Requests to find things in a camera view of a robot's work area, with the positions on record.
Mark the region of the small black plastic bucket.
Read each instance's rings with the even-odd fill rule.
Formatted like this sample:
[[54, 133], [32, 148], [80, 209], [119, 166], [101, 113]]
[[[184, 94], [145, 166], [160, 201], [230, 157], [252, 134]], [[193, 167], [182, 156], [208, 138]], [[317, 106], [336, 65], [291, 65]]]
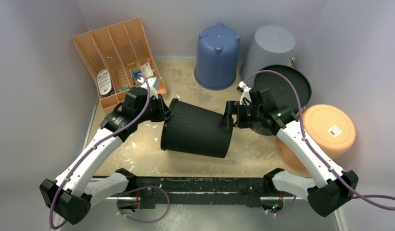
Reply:
[[254, 92], [251, 101], [258, 116], [251, 131], [263, 136], [275, 136], [282, 125], [298, 120], [298, 113], [308, 104], [312, 88], [298, 70], [281, 64], [269, 65], [241, 80]]

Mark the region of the blue plastic bucket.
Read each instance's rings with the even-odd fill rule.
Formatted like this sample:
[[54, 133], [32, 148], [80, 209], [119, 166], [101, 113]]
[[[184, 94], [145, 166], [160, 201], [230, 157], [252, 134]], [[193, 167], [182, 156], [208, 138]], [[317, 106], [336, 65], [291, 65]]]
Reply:
[[209, 90], [224, 90], [236, 79], [240, 36], [223, 23], [200, 32], [194, 76]]

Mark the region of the grey plastic bucket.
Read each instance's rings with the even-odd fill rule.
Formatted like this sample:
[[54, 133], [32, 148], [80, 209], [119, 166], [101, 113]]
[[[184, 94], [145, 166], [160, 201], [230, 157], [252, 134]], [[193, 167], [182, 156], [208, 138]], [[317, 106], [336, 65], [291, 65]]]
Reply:
[[280, 26], [259, 28], [249, 46], [247, 57], [240, 70], [240, 79], [274, 64], [288, 64], [294, 57], [296, 39], [291, 32]]

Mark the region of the large black plastic bucket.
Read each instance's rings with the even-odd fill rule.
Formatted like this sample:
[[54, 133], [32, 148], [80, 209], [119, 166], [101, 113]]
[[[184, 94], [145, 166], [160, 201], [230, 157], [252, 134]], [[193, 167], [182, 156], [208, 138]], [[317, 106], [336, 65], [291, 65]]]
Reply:
[[226, 157], [233, 127], [222, 122], [222, 114], [179, 99], [173, 99], [169, 109], [173, 115], [163, 124], [161, 150]]

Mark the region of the orange plastic bucket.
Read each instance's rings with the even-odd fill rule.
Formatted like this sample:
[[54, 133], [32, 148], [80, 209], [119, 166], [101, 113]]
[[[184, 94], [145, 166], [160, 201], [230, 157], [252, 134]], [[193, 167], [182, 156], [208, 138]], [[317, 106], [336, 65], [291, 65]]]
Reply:
[[305, 131], [331, 159], [343, 155], [354, 144], [356, 128], [337, 107], [317, 104], [303, 112]]

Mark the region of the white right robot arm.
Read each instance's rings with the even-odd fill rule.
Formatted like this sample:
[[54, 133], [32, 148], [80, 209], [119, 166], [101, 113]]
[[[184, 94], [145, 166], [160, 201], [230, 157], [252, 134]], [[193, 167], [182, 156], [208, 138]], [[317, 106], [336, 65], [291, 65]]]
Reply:
[[301, 126], [289, 107], [277, 107], [268, 90], [237, 87], [239, 101], [228, 101], [220, 127], [251, 128], [260, 124], [283, 141], [306, 167], [311, 178], [275, 169], [265, 175], [263, 189], [275, 196], [280, 191], [308, 201], [320, 216], [326, 217], [349, 202], [358, 184], [358, 175], [345, 171], [330, 159]]

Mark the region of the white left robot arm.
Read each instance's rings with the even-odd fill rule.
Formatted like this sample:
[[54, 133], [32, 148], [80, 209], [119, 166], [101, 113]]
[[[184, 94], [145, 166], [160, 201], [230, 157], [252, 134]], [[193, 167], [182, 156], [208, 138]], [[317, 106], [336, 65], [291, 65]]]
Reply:
[[94, 205], [109, 196], [122, 193], [130, 197], [147, 189], [123, 168], [97, 183], [90, 180], [108, 156], [137, 131], [140, 123], [163, 122], [172, 115], [162, 95], [152, 88], [134, 87], [127, 91], [125, 100], [105, 116], [93, 140], [77, 159], [56, 179], [41, 183], [40, 192], [50, 209], [50, 228], [57, 230], [67, 222], [79, 223]]

